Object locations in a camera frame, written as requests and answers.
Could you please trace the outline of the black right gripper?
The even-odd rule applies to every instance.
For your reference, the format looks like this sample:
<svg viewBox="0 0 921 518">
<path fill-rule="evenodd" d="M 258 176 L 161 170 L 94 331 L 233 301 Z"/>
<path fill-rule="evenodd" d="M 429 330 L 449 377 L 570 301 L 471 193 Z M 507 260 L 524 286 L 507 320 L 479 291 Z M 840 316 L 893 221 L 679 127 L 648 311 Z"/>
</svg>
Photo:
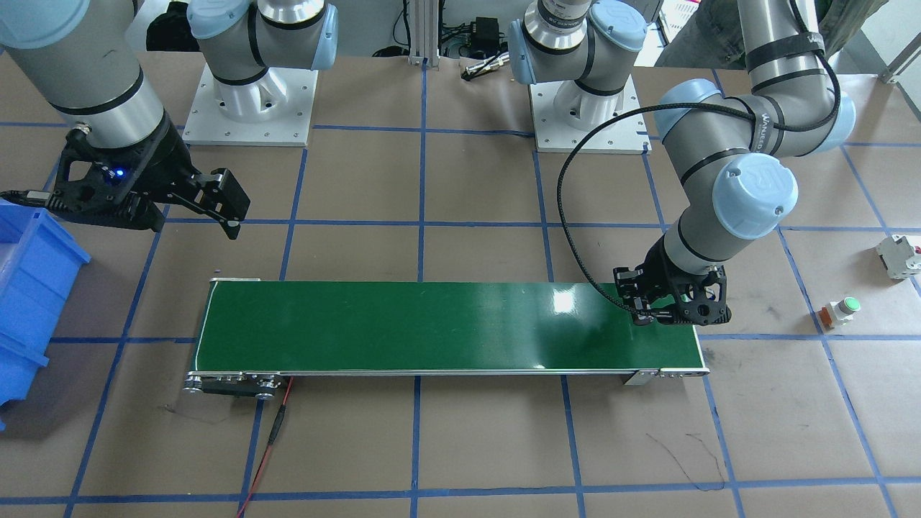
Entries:
<svg viewBox="0 0 921 518">
<path fill-rule="evenodd" d="M 129 230 L 163 226 L 158 203 L 181 204 L 220 223 L 230 240 L 239 237 L 250 197 L 229 168 L 200 173 L 165 115 L 134 145 L 89 144 L 92 131 L 74 127 L 66 135 L 55 185 L 44 207 L 67 221 Z"/>
</svg>

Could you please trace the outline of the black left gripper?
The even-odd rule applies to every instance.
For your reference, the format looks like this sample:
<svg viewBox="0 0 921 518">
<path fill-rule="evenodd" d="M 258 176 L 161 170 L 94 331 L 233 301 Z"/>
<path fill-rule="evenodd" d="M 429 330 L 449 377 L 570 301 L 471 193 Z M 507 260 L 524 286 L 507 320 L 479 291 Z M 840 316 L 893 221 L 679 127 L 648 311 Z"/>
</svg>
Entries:
<svg viewBox="0 0 921 518">
<path fill-rule="evenodd" d="M 618 296 L 632 311 L 632 324 L 651 322 L 702 327 L 727 324 L 732 317 L 726 302 L 723 266 L 704 275 L 689 274 L 668 259 L 659 240 L 635 269 L 613 268 Z"/>
</svg>

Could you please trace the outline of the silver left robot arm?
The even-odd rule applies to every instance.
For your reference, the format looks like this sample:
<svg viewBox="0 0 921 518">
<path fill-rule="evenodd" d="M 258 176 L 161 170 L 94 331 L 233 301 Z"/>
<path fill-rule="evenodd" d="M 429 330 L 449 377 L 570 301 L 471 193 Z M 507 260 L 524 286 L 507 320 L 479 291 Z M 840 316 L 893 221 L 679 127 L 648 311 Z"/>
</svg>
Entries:
<svg viewBox="0 0 921 518">
<path fill-rule="evenodd" d="M 689 206 L 644 262 L 614 270 L 616 296 L 602 292 L 641 327 L 730 321 L 726 262 L 773 232 L 799 196 L 781 158 L 829 150 L 856 122 L 812 3 L 741 1 L 739 20 L 749 94 L 726 97 L 709 80 L 687 80 L 631 111 L 617 102 L 647 25 L 628 4 L 533 1 L 507 33 L 517 82 L 562 84 L 555 112 L 584 134 L 566 163 L 599 132 L 653 114 Z"/>
</svg>

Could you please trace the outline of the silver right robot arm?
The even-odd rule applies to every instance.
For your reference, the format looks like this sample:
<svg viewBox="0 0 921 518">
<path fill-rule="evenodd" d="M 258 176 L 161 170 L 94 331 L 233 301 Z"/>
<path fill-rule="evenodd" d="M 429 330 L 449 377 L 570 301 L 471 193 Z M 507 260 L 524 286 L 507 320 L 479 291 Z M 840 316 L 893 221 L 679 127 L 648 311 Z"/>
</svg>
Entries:
<svg viewBox="0 0 921 518">
<path fill-rule="evenodd" d="M 4 1 L 2 48 L 69 123 L 48 191 L 3 191 L 82 225 L 162 230 L 161 204 L 216 220 L 237 239 L 250 198 L 228 168 L 203 173 L 188 143 L 298 145 L 319 70 L 332 68 L 328 1 L 191 1 L 203 85 L 185 132 L 171 121 L 126 32 L 135 1 Z"/>
</svg>

